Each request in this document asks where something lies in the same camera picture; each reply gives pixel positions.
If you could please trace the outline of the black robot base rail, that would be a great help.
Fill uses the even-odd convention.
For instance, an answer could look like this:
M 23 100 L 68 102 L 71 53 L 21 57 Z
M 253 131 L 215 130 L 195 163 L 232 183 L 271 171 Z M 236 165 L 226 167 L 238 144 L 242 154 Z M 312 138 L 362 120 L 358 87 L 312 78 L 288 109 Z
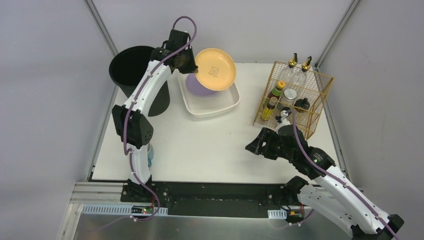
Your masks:
M 134 221 L 150 216 L 283 219 L 290 211 L 303 219 L 307 203 L 297 197 L 301 187 L 314 200 L 330 196 L 296 176 L 286 184 L 79 182 L 71 202 L 82 203 L 84 214 L 127 215 Z

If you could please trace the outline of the purple plate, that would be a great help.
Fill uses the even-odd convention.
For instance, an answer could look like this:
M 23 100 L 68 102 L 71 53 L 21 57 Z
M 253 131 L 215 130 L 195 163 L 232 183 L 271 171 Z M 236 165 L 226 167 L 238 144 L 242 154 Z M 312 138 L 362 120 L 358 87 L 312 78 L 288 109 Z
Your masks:
M 217 91 L 210 90 L 200 84 L 194 73 L 187 75 L 185 85 L 188 91 L 197 97 L 210 97 L 217 93 Z

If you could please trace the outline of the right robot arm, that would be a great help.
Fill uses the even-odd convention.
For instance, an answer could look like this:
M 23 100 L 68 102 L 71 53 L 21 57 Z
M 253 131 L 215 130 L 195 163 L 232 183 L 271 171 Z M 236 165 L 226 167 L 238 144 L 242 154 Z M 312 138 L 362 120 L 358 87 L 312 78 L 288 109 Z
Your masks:
M 303 133 L 292 124 L 273 130 L 263 127 L 245 150 L 266 159 L 288 160 L 295 169 L 321 186 L 328 195 L 302 177 L 295 176 L 283 190 L 291 199 L 311 207 L 341 228 L 353 240 L 398 239 L 405 221 L 388 214 L 369 200 L 344 175 L 322 149 L 308 145 Z

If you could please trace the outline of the yellow cap sauce bottle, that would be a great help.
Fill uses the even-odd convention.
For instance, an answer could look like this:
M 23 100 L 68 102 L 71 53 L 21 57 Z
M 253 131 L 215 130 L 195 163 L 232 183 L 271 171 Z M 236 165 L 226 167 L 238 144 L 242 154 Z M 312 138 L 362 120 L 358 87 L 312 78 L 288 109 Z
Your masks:
M 286 83 L 284 81 L 278 80 L 275 86 L 273 87 L 273 89 L 267 95 L 267 98 L 271 99 L 275 97 L 277 100 L 279 100 L 285 86 L 286 86 Z

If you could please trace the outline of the glass bottle with brown sauce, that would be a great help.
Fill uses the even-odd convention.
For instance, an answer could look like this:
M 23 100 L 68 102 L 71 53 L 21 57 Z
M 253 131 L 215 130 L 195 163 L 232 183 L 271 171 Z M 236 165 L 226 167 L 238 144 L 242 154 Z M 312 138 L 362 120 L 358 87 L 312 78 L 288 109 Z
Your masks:
M 295 86 L 304 87 L 307 80 L 307 72 L 311 68 L 312 56 L 309 56 L 301 65 L 301 69 L 293 75 L 292 83 Z

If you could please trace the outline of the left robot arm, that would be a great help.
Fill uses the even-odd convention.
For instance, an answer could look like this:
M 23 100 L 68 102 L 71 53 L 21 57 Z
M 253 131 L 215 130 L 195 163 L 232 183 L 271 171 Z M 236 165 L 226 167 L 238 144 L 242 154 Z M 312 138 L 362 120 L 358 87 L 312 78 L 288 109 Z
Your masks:
M 154 129 L 148 121 L 152 104 L 161 97 L 161 89 L 174 70 L 183 74 L 198 70 L 191 42 L 195 36 L 185 31 L 172 29 L 169 39 L 162 47 L 153 49 L 137 67 L 141 67 L 142 76 L 135 90 L 124 105 L 115 105 L 112 116 L 117 134 L 123 142 L 125 155 L 130 158 L 130 181 L 144 188 L 151 178 L 148 167 L 148 147 Z

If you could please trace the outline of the black lid grinder jar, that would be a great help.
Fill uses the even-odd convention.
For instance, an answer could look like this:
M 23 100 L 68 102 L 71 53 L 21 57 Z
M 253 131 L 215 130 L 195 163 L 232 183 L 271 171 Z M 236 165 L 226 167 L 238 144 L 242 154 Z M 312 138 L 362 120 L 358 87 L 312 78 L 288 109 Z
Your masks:
M 306 113 L 310 109 L 310 102 L 308 98 L 300 98 L 298 99 L 294 105 L 294 114 L 303 114 Z

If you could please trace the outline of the clear glass oil bottle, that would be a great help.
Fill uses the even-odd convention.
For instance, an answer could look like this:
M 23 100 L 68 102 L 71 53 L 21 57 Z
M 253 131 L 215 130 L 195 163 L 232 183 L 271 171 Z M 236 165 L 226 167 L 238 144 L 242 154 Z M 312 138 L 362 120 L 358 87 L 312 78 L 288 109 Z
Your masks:
M 298 64 L 298 54 L 295 52 L 293 57 L 288 61 L 288 64 L 285 68 L 281 70 L 278 75 L 278 80 L 288 83 L 293 75 L 295 74 L 294 68 Z

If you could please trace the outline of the silver lid salt shaker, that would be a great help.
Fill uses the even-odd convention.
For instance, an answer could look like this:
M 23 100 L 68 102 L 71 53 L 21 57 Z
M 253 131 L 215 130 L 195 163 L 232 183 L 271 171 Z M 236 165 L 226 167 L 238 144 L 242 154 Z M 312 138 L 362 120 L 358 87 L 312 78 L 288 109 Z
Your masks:
M 279 101 L 279 107 L 282 109 L 284 107 L 290 108 L 295 100 L 297 99 L 298 94 L 297 91 L 293 88 L 286 88 L 283 93 L 281 94 L 280 101 Z

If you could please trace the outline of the yellow label sauce bottle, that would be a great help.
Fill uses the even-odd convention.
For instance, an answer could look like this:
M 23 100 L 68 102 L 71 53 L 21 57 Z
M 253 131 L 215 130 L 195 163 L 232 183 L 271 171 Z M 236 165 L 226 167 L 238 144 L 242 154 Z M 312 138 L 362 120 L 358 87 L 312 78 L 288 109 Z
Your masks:
M 278 99 L 275 96 L 267 100 L 266 105 L 263 108 L 262 113 L 260 115 L 260 118 L 262 121 L 266 122 L 272 117 L 272 114 L 274 112 L 274 109 L 277 103 L 278 103 Z

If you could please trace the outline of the yellow plate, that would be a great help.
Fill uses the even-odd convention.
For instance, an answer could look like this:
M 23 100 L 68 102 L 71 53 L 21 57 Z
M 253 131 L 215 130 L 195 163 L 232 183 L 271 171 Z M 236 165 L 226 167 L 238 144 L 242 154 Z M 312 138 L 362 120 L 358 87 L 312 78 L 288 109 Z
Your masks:
M 199 83 L 212 91 L 223 91 L 233 85 L 236 79 L 236 65 L 223 50 L 206 48 L 195 57 L 198 66 L 194 74 Z

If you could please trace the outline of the black cap spice jar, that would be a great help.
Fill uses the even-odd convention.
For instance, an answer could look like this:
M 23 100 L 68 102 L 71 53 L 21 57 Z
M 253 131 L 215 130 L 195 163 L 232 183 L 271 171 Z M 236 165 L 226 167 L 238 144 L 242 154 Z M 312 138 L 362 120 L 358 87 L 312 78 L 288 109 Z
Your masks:
M 292 110 L 289 107 L 283 107 L 281 112 L 275 117 L 278 124 L 285 123 L 290 124 L 288 117 L 291 115 Z

